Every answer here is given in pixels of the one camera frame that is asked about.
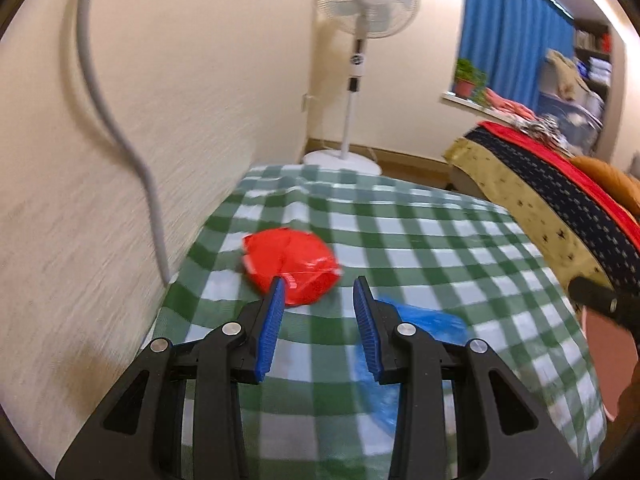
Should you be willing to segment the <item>person's right hand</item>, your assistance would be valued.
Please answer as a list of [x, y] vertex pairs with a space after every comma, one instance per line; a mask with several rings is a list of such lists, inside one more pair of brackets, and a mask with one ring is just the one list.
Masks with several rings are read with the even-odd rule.
[[608, 425], [601, 448], [607, 479], [639, 478], [639, 364], [618, 399], [618, 414]]

